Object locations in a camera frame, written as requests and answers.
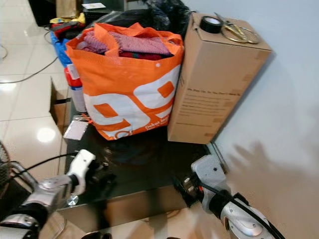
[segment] orange tote bag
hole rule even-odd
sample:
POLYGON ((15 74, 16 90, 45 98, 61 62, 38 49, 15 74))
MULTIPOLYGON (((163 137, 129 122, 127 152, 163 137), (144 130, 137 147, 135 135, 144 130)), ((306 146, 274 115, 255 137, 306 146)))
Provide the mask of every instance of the orange tote bag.
POLYGON ((103 137, 113 140, 167 125, 183 57, 180 35, 138 23, 129 28, 96 23, 66 47, 83 83, 88 114, 103 137), (75 49, 92 30, 109 49, 104 55, 75 49), (119 57, 119 46, 109 31, 160 37, 173 56, 157 61, 119 57))

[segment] white wall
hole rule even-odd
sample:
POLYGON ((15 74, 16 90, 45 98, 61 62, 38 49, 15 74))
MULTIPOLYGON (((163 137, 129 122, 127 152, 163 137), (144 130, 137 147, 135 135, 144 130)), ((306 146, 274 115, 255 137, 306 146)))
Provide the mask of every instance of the white wall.
POLYGON ((319 1, 184 0, 248 21, 275 52, 216 143, 229 181, 288 239, 318 239, 319 1))

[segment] black plastic bag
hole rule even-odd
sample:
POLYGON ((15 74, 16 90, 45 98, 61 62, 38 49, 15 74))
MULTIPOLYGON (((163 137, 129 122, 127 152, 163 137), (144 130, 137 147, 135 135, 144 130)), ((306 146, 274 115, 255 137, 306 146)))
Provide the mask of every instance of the black plastic bag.
POLYGON ((108 23, 114 26, 130 27, 139 22, 142 27, 158 31, 170 31, 185 37, 191 11, 181 0, 142 0, 149 9, 113 11, 89 24, 108 23))
POLYGON ((191 11, 181 0, 142 0, 152 13, 153 28, 185 37, 191 11))
POLYGON ((130 27, 139 22, 142 27, 152 27, 153 19, 149 9, 134 9, 128 11, 113 11, 90 23, 86 28, 93 27, 94 23, 108 23, 114 26, 130 27))

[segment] white tile floor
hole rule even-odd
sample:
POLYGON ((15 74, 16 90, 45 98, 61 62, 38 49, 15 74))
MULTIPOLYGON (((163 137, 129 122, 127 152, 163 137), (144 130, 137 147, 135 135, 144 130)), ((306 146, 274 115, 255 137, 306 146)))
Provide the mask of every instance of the white tile floor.
MULTIPOLYGON (((0 0, 0 43, 9 52, 0 60, 0 82, 21 80, 56 57, 53 46, 43 38, 45 32, 35 24, 27 0, 0 0)), ((68 86, 59 61, 22 83, 0 84, 0 140, 12 160, 20 161, 25 167, 66 150, 65 141, 49 113, 50 77, 58 98, 65 99, 68 86)), ((47 163, 31 173, 37 179, 57 175, 58 162, 47 163)), ((40 238, 52 238, 60 222, 59 216, 52 217, 40 238)), ((227 238, 218 219, 204 213, 200 205, 175 212, 173 216, 159 215, 113 227, 109 232, 114 239, 227 238)), ((79 228, 68 223, 59 238, 79 239, 83 235, 79 228)))

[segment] yellow object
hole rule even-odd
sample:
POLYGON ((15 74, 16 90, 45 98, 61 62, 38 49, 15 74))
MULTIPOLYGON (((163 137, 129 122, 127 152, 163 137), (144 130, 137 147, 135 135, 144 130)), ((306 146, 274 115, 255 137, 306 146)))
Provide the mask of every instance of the yellow object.
POLYGON ((71 21, 71 19, 57 17, 57 18, 51 19, 50 23, 57 24, 57 23, 64 23, 64 22, 68 22, 68 21, 71 21))
POLYGON ((85 16, 84 13, 80 13, 78 18, 72 19, 72 21, 78 21, 80 23, 85 24, 85 16))
POLYGON ((84 13, 80 13, 80 16, 78 18, 74 18, 74 19, 67 19, 67 18, 57 17, 57 18, 51 19, 50 23, 51 24, 57 24, 57 23, 64 23, 64 22, 69 22, 69 21, 78 21, 80 23, 85 24, 84 13))

